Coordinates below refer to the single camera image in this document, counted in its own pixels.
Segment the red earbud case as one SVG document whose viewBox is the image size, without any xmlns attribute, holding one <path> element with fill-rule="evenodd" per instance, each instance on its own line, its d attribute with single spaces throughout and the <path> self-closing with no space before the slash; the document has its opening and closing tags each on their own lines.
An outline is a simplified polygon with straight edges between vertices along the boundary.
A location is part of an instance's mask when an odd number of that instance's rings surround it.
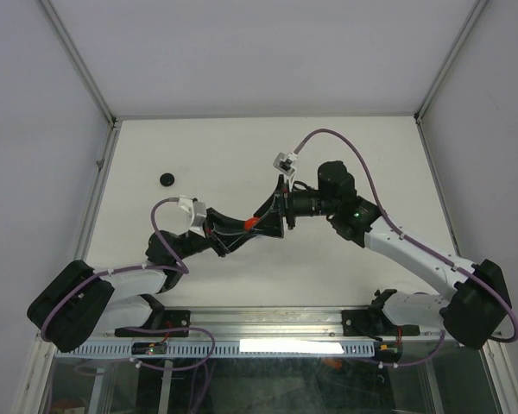
<svg viewBox="0 0 518 414">
<path fill-rule="evenodd" d="M 244 222 L 243 228 L 245 231 L 251 231 L 260 221 L 259 216 L 253 216 Z"/>
</svg>

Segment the black earbud case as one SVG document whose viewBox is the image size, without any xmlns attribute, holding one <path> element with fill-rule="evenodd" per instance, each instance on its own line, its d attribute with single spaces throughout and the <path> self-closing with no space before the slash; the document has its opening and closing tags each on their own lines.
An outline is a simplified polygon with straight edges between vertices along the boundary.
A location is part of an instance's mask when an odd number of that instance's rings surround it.
<svg viewBox="0 0 518 414">
<path fill-rule="evenodd" d="M 174 184 L 175 177 L 172 173 L 165 172 L 160 176 L 159 182 L 162 186 L 169 187 Z"/>
</svg>

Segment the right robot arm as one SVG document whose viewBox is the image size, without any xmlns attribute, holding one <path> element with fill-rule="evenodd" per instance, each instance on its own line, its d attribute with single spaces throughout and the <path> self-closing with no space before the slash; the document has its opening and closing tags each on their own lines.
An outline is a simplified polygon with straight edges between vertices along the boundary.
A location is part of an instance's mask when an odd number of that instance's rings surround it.
<svg viewBox="0 0 518 414">
<path fill-rule="evenodd" d="M 511 308 L 502 269 L 496 263 L 476 264 L 414 239 L 376 204 L 357 195 L 354 177 L 341 161 L 323 163 L 317 180 L 315 189 L 295 190 L 279 179 L 272 196 L 244 229 L 281 237 L 301 216 L 324 216 L 346 241 L 391 259 L 433 288 L 433 294 L 377 292 L 367 319 L 374 335 L 403 325 L 432 327 L 472 349 L 495 337 Z"/>
</svg>

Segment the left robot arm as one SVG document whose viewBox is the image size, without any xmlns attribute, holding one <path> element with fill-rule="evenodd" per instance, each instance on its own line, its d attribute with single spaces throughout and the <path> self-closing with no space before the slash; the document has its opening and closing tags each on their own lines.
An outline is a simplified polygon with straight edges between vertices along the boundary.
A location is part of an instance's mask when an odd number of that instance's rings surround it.
<svg viewBox="0 0 518 414">
<path fill-rule="evenodd" d="M 167 326 L 156 295 L 189 273 L 183 261 L 206 250 L 225 257 L 261 235 L 264 222 L 261 212 L 243 221 L 213 208 L 194 210 L 182 234 L 154 229 L 140 265 L 99 271 L 83 260 L 71 261 L 29 305 L 27 317 L 42 340 L 62 352 L 111 331 L 156 334 Z"/>
</svg>

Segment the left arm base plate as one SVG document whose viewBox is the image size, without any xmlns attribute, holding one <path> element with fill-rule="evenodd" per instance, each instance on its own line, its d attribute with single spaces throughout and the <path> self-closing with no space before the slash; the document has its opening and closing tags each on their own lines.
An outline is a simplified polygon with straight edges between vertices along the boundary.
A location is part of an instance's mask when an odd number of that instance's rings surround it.
<svg viewBox="0 0 518 414">
<path fill-rule="evenodd" d="M 190 310 L 155 310 L 148 321 L 140 327 L 142 331 L 121 328 L 114 331 L 115 337 L 163 337 L 167 334 L 166 329 L 181 329 L 190 326 Z"/>
</svg>

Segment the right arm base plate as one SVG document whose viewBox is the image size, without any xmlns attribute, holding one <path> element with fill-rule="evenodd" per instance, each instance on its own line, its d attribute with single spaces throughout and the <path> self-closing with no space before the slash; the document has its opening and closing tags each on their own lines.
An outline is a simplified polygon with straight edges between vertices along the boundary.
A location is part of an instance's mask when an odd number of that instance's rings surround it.
<svg viewBox="0 0 518 414">
<path fill-rule="evenodd" d="M 382 313 L 372 312 L 366 308 L 342 310 L 341 324 L 343 334 L 346 337 L 366 336 L 372 339 L 381 340 L 383 336 L 419 336 L 418 325 L 395 325 L 391 323 Z"/>
</svg>

